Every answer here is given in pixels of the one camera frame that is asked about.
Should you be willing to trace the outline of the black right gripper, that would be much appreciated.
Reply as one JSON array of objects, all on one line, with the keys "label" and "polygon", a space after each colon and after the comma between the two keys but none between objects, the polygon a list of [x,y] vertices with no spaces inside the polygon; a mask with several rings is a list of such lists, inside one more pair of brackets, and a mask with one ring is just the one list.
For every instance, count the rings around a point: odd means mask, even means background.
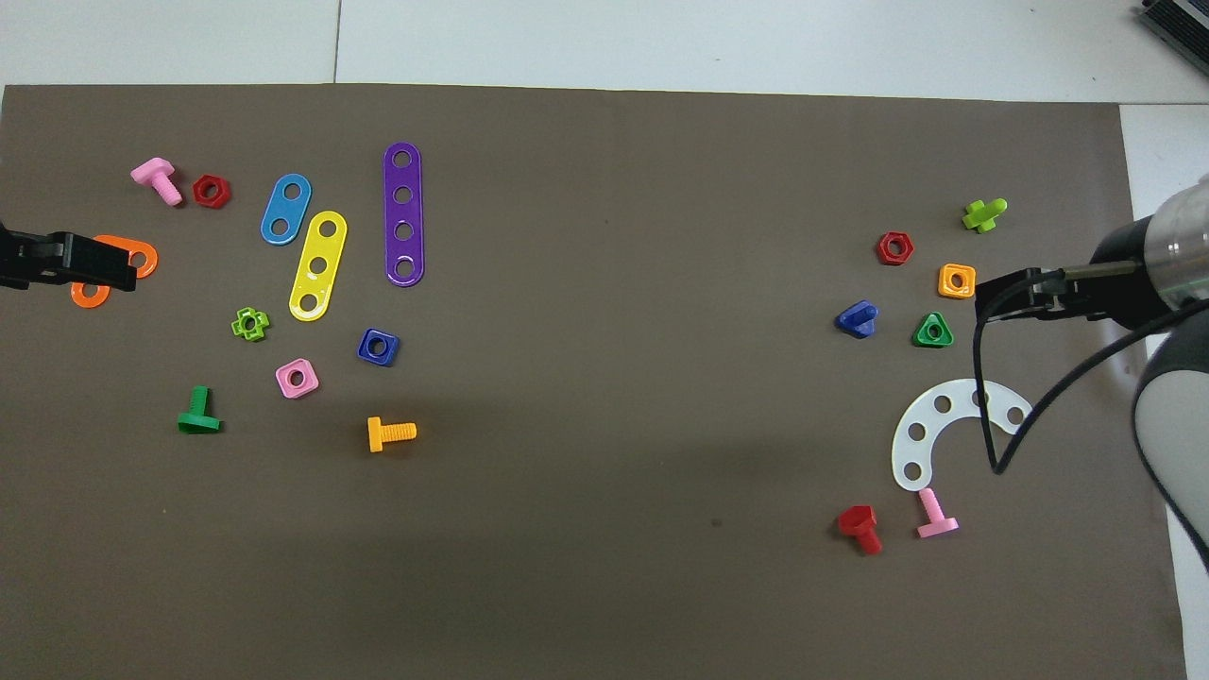
[{"label": "black right gripper", "polygon": [[1046,321],[1113,321],[1126,329],[1136,329],[1169,313],[1170,307],[1159,298],[1145,264],[1149,224],[1151,218],[1143,218],[1113,229],[1097,246],[1091,263],[1063,267],[1052,310],[1048,296],[1036,294],[1037,286],[1048,280],[1048,271],[1042,267],[1020,267],[984,280],[976,287],[976,321],[995,323],[1043,315]]}]

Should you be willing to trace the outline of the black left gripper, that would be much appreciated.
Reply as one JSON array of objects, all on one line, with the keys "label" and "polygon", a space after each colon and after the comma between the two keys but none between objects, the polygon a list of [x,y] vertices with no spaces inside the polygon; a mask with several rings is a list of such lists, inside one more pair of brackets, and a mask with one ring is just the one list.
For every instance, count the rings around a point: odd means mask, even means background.
[{"label": "black left gripper", "polygon": [[133,292],[137,267],[131,253],[96,238],[70,235],[70,271],[63,267],[63,232],[34,235],[1,225],[1,286],[27,290],[33,283],[63,286],[79,282]]}]

